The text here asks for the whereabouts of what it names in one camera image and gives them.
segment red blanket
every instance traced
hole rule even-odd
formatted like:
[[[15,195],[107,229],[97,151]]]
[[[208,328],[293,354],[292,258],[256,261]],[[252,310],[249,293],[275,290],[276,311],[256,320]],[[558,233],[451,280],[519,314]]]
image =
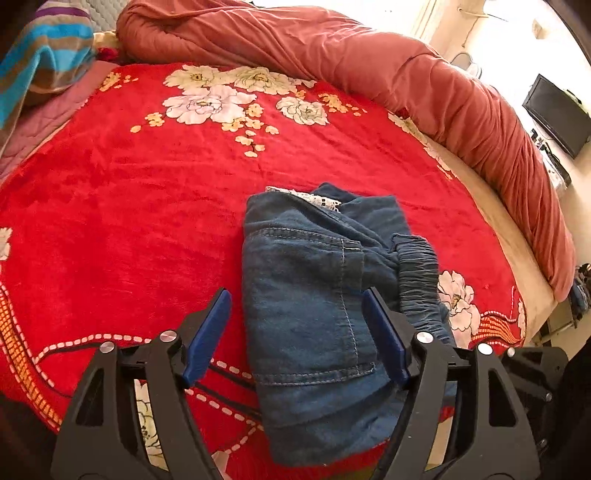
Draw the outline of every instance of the red blanket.
[[[393,194],[439,257],[456,341],[519,345],[525,312],[493,230],[409,130],[365,98],[265,69],[118,69],[2,186],[2,389],[57,430],[97,345],[145,342],[225,286],[232,317],[205,389],[187,399],[208,448],[229,455],[227,475],[322,478],[368,465],[379,448],[319,468],[271,462],[248,414],[257,403],[241,309],[242,220],[247,198],[267,186],[309,192],[329,181]]]
[[[413,38],[322,8],[257,9],[240,0],[131,0],[117,36],[133,58],[263,65],[325,80],[393,112],[460,157],[499,194],[558,301],[574,276],[574,245],[558,198],[515,111],[492,87]]]

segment purple stripe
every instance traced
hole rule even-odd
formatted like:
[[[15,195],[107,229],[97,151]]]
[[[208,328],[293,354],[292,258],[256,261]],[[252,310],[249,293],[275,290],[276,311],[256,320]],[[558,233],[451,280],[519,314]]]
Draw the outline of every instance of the purple stripe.
[[[51,7],[37,10],[33,18],[45,17],[47,15],[73,15],[74,17],[88,17],[88,13],[76,7]]]

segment gray quilted fabric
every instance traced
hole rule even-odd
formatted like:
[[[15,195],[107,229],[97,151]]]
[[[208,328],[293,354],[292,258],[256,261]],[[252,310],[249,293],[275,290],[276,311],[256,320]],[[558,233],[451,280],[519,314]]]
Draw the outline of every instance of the gray quilted fabric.
[[[119,13],[129,0],[79,0],[90,14],[90,23],[96,32],[114,30]]]

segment white lace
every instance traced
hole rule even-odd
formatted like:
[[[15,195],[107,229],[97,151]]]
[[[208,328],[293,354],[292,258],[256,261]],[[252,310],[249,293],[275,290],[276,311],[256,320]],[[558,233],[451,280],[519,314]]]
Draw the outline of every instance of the white lace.
[[[313,195],[311,193],[305,193],[305,192],[297,192],[295,190],[281,189],[279,187],[267,187],[267,188],[265,188],[265,191],[266,192],[289,193],[291,195],[295,195],[296,197],[299,197],[302,200],[305,200],[305,201],[311,203],[312,205],[316,205],[317,207],[322,207],[322,208],[328,208],[329,210],[332,210],[334,212],[339,211],[338,206],[341,204],[340,201],[334,200],[334,199],[329,199],[328,197],[321,197],[320,195]]]

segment rolled pink comforter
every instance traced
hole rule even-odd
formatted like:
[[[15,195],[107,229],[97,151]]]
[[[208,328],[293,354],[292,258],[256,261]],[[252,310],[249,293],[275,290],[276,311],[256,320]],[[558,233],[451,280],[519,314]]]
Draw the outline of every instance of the rolled pink comforter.
[[[493,187],[558,301],[573,283],[574,245],[538,151],[493,88],[424,43],[315,7],[257,9],[237,0],[131,0],[117,22],[127,54],[149,63],[265,66],[321,79],[392,111]]]

